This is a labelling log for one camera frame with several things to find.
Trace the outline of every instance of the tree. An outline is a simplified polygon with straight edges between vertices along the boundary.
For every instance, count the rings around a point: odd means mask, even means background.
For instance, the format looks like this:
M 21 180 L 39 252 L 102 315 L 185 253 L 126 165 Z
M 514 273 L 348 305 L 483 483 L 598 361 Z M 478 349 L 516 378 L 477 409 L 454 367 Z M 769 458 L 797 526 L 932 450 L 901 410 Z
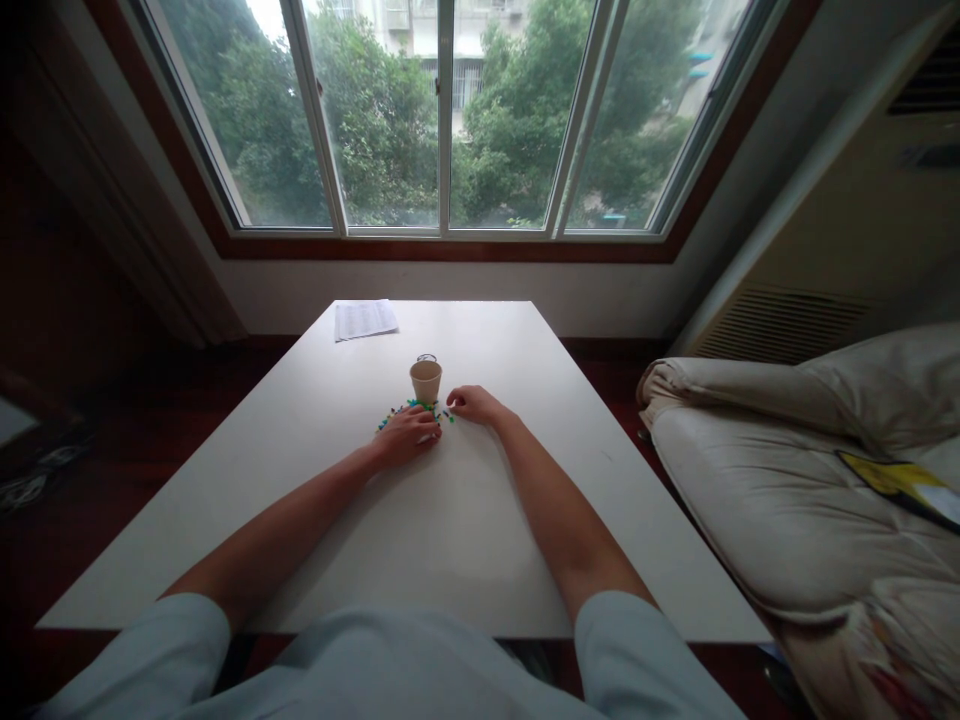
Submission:
M 633 0 L 574 211 L 645 223 L 688 122 L 661 111 L 688 66 L 700 0 Z M 329 226 L 319 164 L 285 40 L 245 0 L 161 0 L 203 111 L 254 225 Z M 535 0 L 521 38 L 483 35 L 483 90 L 452 148 L 455 225 L 539 227 L 552 190 L 593 0 Z M 436 225 L 437 105 L 416 58 L 390 53 L 365 18 L 325 3 L 307 16 L 348 221 Z
M 317 79 L 351 223 L 437 224 L 437 105 L 420 62 L 363 17 L 309 17 Z
M 161 5 L 252 224 L 329 226 L 289 49 L 245 0 Z
M 688 70 L 683 56 L 698 6 L 630 4 L 580 184 L 581 197 L 599 198 L 592 214 L 611 206 L 641 214 L 662 185 L 689 124 L 648 125 Z M 589 0 L 537 0 L 522 39 L 496 25 L 484 34 L 483 92 L 464 111 L 470 151 L 454 152 L 453 191 L 461 194 L 454 207 L 466 224 L 541 224 L 592 10 Z M 591 214 L 578 213 L 581 222 Z

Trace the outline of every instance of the hand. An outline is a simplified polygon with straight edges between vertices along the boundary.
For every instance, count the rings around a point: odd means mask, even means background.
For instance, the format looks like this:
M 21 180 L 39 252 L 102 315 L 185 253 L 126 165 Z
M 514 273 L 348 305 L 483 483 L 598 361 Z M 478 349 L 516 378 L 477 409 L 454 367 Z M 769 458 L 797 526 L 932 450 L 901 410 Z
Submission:
M 511 415 L 505 405 L 479 385 L 458 387 L 447 398 L 447 406 L 457 417 L 481 425 L 493 425 Z
M 420 442 L 424 435 L 432 435 L 429 440 Z M 381 469 L 400 467 L 414 458 L 429 452 L 440 442 L 443 435 L 439 423 L 433 419 L 433 413 L 416 405 L 398 412 L 383 430 L 370 443 L 370 449 L 377 457 Z

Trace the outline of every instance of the leather sofa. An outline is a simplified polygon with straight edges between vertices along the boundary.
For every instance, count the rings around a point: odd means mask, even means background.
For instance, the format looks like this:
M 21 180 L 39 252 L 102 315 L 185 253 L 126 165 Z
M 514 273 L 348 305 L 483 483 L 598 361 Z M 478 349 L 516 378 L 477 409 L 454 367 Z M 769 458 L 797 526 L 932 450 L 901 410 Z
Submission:
M 915 463 L 960 493 L 960 323 L 795 367 L 658 360 L 637 400 L 819 715 L 960 717 L 960 534 L 838 455 Z

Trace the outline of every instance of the air vent grille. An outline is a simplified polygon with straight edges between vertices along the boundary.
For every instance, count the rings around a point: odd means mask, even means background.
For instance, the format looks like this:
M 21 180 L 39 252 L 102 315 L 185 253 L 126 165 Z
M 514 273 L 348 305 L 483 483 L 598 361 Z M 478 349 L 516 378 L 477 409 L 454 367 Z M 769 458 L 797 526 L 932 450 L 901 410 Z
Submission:
M 693 354 L 795 365 L 834 349 L 870 309 L 849 298 L 747 288 Z
M 960 23 L 950 29 L 887 110 L 890 115 L 955 111 L 960 111 Z

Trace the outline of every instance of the dark red floor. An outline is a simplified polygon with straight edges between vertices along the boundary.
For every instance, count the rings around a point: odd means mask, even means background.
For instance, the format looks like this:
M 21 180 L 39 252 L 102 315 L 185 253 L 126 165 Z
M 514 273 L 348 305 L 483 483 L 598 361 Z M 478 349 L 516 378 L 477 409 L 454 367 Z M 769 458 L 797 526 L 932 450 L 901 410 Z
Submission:
M 111 632 L 34 630 L 46 610 L 146 505 L 279 360 L 292 340 L 249 341 L 157 358 L 92 400 L 93 450 L 67 468 L 40 503 L 0 520 L 0 710 L 50 697 L 93 660 Z M 634 390 L 646 361 L 578 360 L 584 374 L 667 487 L 656 452 L 637 438 Z M 224 676 L 248 677 L 289 642 L 241 636 Z M 743 645 L 694 652 L 750 718 L 788 718 Z M 547 648 L 561 685 L 576 691 L 572 646 Z

